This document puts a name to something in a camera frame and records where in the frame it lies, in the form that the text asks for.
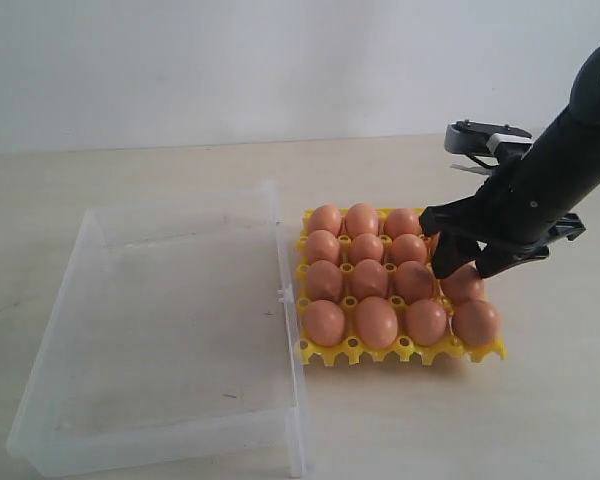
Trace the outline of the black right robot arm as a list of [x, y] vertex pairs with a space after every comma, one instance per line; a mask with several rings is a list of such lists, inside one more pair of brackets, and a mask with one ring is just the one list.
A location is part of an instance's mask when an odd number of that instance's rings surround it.
[[550, 244], [584, 232], [572, 210], [600, 184], [600, 47], [538, 138], [509, 125], [463, 120], [448, 125], [444, 148], [474, 162], [496, 162], [473, 195], [421, 214], [423, 233], [439, 237], [431, 259], [435, 277], [473, 262], [489, 278], [546, 259]]

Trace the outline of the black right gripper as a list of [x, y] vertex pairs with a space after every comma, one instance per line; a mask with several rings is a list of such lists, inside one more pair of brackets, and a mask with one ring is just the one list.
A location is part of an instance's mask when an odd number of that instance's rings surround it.
[[532, 150], [502, 167], [475, 198], [426, 207], [419, 222], [426, 235], [438, 236], [431, 256], [435, 277], [446, 279], [475, 262], [487, 279], [547, 259], [551, 244], [586, 230], [573, 208], [587, 195], [584, 154]]

